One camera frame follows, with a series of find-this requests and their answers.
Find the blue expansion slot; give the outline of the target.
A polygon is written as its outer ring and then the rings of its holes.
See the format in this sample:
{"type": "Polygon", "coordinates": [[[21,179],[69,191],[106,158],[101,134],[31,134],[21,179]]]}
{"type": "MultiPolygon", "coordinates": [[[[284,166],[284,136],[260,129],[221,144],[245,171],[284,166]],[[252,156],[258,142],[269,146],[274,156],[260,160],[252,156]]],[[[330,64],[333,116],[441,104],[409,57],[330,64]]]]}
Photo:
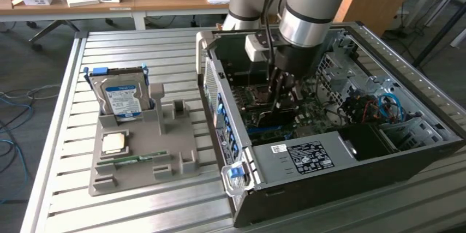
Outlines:
{"type": "Polygon", "coordinates": [[[282,129],[284,126],[272,126],[272,127],[252,127],[248,128],[248,133],[262,133],[262,132],[270,132],[270,131],[278,131],[282,129]]]}

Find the CPU socket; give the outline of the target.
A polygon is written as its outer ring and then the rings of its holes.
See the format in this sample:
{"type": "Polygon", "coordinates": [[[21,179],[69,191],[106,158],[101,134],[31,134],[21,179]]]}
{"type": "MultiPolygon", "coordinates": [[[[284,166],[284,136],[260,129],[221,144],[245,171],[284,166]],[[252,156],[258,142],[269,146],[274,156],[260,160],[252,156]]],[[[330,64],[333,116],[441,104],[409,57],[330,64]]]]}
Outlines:
{"type": "Polygon", "coordinates": [[[269,103],[269,86],[268,85],[254,85],[246,88],[246,93],[252,98],[253,105],[264,105],[269,103]]]}

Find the grey plastic parts rack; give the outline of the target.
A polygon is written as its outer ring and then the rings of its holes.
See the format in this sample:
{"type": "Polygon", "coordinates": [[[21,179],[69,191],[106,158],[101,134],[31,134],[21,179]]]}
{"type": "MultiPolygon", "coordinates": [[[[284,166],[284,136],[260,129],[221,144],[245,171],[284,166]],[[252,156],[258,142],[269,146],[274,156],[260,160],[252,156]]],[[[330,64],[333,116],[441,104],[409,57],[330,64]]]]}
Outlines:
{"type": "Polygon", "coordinates": [[[89,186],[91,196],[162,184],[201,174],[190,107],[185,100],[174,100],[170,105],[162,104],[163,84],[153,83],[149,91],[155,107],[143,111],[142,117],[119,122],[115,115],[99,116],[89,186]],[[125,148],[118,153],[105,154],[103,137],[114,133],[125,134],[125,148]],[[169,151],[169,155],[125,166],[98,165],[103,160],[159,151],[169,151]]]}

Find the black graphics card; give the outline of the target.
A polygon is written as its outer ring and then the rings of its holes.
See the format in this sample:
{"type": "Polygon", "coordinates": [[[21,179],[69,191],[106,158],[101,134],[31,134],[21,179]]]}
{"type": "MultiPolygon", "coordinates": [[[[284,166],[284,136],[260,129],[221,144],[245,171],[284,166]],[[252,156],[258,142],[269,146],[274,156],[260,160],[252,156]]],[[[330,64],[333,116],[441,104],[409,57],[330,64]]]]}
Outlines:
{"type": "Polygon", "coordinates": [[[294,95],[292,91],[284,93],[278,100],[268,99],[268,103],[256,115],[254,124],[260,128],[290,124],[296,117],[294,95]]]}

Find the grey power supply unit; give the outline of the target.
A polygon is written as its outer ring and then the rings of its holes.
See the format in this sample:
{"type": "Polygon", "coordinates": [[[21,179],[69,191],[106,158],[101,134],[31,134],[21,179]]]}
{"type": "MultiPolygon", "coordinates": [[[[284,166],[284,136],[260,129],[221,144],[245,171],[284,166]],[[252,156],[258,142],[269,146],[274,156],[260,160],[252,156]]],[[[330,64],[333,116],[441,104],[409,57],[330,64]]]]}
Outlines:
{"type": "Polygon", "coordinates": [[[268,187],[340,171],[357,164],[357,150],[338,132],[253,147],[261,180],[268,187]]]}

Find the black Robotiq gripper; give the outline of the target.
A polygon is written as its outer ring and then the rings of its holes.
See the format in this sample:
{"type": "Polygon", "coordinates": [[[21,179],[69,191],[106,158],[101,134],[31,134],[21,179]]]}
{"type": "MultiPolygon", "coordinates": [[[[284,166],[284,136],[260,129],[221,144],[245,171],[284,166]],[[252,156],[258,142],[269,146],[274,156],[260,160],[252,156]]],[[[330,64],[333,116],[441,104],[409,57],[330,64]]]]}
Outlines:
{"type": "Polygon", "coordinates": [[[312,65],[321,51],[321,45],[314,47],[298,47],[282,45],[277,48],[274,65],[278,69],[290,73],[297,78],[310,72],[312,65]]]}

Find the blue case latch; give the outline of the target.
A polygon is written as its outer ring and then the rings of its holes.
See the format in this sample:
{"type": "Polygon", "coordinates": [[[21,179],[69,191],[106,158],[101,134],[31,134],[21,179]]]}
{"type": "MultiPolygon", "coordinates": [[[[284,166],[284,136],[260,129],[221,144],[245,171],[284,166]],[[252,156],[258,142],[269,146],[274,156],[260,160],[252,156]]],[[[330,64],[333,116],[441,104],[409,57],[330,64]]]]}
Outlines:
{"type": "Polygon", "coordinates": [[[239,178],[245,176],[245,169],[242,166],[231,167],[227,170],[227,176],[230,179],[239,178]]]}

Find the green RAM stick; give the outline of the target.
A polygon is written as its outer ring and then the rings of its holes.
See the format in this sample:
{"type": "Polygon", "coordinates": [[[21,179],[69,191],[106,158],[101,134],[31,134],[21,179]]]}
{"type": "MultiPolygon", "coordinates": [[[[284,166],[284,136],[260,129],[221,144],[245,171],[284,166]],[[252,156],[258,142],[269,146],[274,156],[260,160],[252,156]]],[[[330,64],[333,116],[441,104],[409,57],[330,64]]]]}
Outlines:
{"type": "Polygon", "coordinates": [[[131,165],[139,162],[147,162],[150,160],[154,160],[157,157],[165,157],[167,155],[169,155],[169,151],[159,151],[159,152],[154,152],[143,155],[117,158],[114,160],[103,160],[98,162],[98,165],[113,164],[117,166],[125,166],[125,165],[131,165]]]}

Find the CPU chip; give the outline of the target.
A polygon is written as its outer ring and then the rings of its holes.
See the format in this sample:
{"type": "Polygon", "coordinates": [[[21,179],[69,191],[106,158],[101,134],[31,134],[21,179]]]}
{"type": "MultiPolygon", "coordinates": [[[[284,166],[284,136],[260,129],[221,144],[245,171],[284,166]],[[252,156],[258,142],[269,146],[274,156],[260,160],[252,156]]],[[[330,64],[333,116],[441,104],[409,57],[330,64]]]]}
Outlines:
{"type": "Polygon", "coordinates": [[[103,137],[102,151],[105,154],[118,153],[125,148],[126,136],[122,133],[109,134],[103,137]]]}

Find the open black PC case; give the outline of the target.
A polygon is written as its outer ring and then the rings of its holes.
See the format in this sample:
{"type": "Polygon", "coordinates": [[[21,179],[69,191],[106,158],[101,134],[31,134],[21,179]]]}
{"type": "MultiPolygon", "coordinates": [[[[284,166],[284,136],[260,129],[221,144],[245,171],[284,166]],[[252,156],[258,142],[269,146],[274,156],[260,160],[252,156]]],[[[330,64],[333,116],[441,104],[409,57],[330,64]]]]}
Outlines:
{"type": "Polygon", "coordinates": [[[197,71],[210,137],[229,197],[233,225],[250,228],[385,187],[406,184],[430,164],[466,146],[466,111],[360,23],[328,33],[317,70],[302,79],[269,77],[269,62],[252,62],[246,36],[261,32],[207,30],[197,34],[197,71]],[[268,187],[230,88],[227,70],[265,72],[269,99],[293,92],[302,103],[304,79],[316,80],[316,98],[332,126],[357,150],[357,164],[268,187]],[[242,166],[245,176],[227,170],[242,166]]]}

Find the green motherboard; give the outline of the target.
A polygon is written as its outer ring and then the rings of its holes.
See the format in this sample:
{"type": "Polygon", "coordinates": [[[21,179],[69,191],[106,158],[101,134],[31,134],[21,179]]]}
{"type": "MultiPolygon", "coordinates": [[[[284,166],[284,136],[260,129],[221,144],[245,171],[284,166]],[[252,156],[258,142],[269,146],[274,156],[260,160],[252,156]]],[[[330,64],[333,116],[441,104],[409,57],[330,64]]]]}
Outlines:
{"type": "MultiPolygon", "coordinates": [[[[264,105],[253,105],[246,88],[254,85],[268,85],[265,72],[256,70],[252,73],[248,70],[227,70],[229,83],[233,97],[239,109],[239,114],[248,128],[257,127],[254,124],[256,115],[264,108],[264,105]]],[[[289,139],[306,137],[310,135],[325,133],[332,122],[326,116],[324,106],[316,98],[316,80],[310,77],[304,79],[301,94],[302,103],[296,106],[296,117],[290,124],[284,125],[278,131],[249,134],[249,138],[254,146],[280,142],[289,139]]]]}

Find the hard disk in blue carrier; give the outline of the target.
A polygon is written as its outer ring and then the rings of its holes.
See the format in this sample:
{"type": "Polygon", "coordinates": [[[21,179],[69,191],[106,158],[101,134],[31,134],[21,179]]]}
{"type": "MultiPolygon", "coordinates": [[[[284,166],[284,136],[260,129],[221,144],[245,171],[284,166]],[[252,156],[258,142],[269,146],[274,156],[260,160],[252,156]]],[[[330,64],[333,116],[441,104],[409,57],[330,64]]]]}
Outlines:
{"type": "Polygon", "coordinates": [[[102,115],[115,115],[117,121],[126,122],[138,119],[143,111],[154,108],[146,65],[130,68],[86,67],[83,72],[102,115]]]}

